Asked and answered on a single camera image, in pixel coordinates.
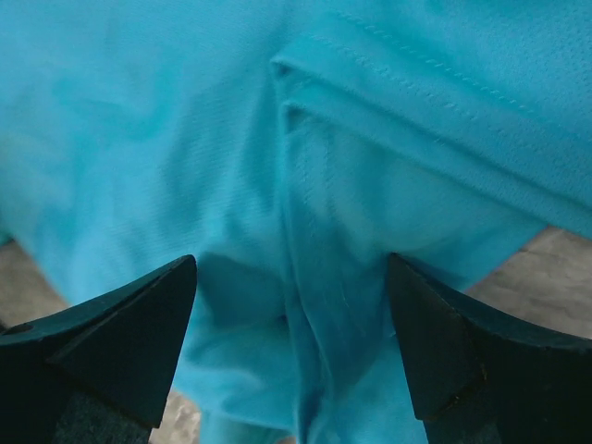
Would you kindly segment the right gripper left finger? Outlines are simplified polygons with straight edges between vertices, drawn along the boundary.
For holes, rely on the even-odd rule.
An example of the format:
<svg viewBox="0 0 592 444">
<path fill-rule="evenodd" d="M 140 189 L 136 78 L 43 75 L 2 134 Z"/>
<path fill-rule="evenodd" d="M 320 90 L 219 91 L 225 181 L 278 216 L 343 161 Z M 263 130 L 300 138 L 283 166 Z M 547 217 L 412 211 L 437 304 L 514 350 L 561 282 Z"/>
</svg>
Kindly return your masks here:
<svg viewBox="0 0 592 444">
<path fill-rule="evenodd" d="M 4 443 L 146 443 L 161 425 L 197 286 L 185 255 L 1 333 Z"/>
</svg>

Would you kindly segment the teal t shirt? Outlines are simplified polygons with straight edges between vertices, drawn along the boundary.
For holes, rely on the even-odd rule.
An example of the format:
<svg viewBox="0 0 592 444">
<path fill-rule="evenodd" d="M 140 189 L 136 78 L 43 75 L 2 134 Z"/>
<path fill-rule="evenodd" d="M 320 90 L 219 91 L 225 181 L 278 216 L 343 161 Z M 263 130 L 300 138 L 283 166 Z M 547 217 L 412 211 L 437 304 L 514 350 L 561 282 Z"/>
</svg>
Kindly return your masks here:
<svg viewBox="0 0 592 444">
<path fill-rule="evenodd" d="M 71 303 L 184 254 L 204 443 L 423 443 L 391 253 L 591 234 L 587 1 L 5 1 L 1 236 Z"/>
</svg>

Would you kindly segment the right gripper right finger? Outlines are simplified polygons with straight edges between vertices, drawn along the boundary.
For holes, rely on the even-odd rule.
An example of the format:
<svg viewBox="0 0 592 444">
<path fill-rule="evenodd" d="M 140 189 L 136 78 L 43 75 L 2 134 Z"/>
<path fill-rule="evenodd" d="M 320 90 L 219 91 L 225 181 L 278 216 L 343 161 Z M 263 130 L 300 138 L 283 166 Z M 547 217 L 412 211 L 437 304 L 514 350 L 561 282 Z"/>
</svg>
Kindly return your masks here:
<svg viewBox="0 0 592 444">
<path fill-rule="evenodd" d="M 388 296 L 429 442 L 590 442 L 590 339 L 505 314 L 396 254 Z"/>
</svg>

